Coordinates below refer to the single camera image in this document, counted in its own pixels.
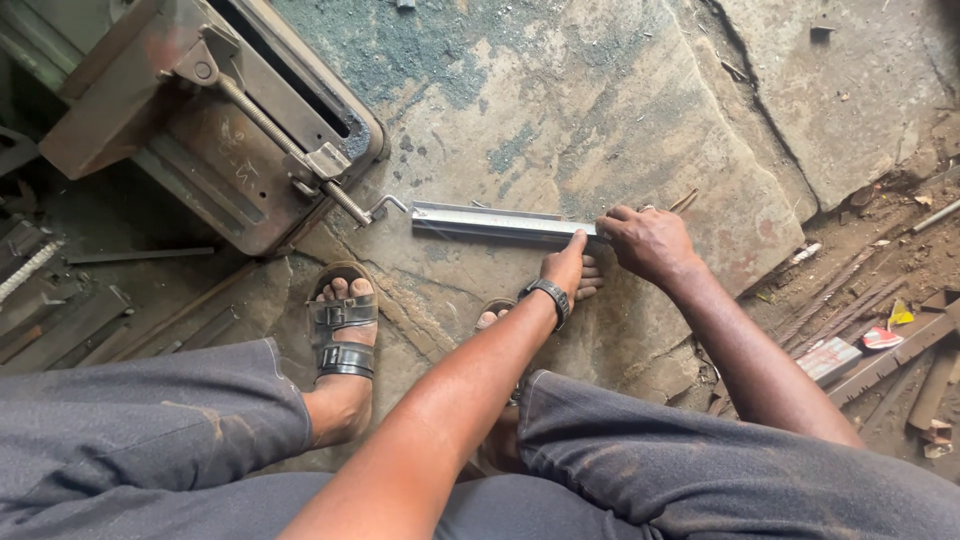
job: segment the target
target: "wristwatch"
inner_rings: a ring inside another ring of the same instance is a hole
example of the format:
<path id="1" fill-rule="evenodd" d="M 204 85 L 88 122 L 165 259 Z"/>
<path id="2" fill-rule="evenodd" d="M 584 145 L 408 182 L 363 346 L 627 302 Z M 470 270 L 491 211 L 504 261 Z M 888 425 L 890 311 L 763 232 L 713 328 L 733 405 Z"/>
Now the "wristwatch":
<path id="1" fill-rule="evenodd" d="M 554 304 L 557 305 L 557 328 L 553 329 L 553 332 L 558 331 L 563 327 L 566 318 L 570 316 L 570 302 L 566 298 L 566 293 L 556 283 L 540 278 L 523 287 L 520 294 L 516 295 L 516 299 L 518 301 L 523 300 L 534 289 L 540 289 L 553 298 Z"/>

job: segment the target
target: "bolt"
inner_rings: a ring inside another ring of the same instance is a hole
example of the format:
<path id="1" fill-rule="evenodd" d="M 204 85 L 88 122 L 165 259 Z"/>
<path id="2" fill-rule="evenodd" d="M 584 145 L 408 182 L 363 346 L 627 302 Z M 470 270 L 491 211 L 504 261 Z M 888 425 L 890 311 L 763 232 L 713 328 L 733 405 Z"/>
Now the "bolt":
<path id="1" fill-rule="evenodd" d="M 197 62 L 197 66 L 194 67 L 193 72 L 197 74 L 197 77 L 204 80 L 209 79 L 210 75 L 213 74 L 213 70 L 210 69 L 210 64 L 205 61 Z"/>

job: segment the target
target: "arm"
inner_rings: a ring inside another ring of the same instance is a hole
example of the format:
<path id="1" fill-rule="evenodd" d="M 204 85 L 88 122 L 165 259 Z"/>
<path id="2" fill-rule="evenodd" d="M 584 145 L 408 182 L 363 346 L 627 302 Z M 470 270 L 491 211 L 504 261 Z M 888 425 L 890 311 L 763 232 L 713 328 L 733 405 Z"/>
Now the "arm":
<path id="1" fill-rule="evenodd" d="M 680 216 L 619 206 L 597 220 L 617 260 L 673 300 L 748 422 L 830 442 L 863 442 L 827 394 L 740 309 L 693 253 Z"/>
<path id="2" fill-rule="evenodd" d="M 578 231 L 540 270 L 566 291 L 571 307 L 586 245 Z M 556 325 L 553 299 L 535 290 L 447 355 L 278 538 L 430 538 L 457 474 Z"/>

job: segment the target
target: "yellow paper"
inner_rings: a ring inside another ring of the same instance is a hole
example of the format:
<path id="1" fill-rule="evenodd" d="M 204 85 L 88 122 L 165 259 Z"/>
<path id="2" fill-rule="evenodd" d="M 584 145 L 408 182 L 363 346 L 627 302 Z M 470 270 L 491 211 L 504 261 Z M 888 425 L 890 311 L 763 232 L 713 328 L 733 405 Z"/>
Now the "yellow paper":
<path id="1" fill-rule="evenodd" d="M 913 322 L 913 313 L 906 308 L 906 302 L 903 300 L 897 300 L 894 302 L 894 309 L 890 313 L 890 318 L 887 319 L 887 323 L 891 326 L 893 325 L 903 325 L 906 323 Z"/>

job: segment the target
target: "gray pants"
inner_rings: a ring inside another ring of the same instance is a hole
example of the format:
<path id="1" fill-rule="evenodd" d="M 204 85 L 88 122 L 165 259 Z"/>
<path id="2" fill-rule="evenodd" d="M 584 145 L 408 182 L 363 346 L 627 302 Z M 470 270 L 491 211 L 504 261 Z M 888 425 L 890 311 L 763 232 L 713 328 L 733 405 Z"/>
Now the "gray pants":
<path id="1" fill-rule="evenodd" d="M 278 358 L 263 339 L 0 379 L 0 537 L 273 538 L 330 479 L 242 479 L 308 445 Z M 521 403 L 532 476 L 457 485 L 437 538 L 960 538 L 960 489 L 896 459 L 542 371 Z"/>

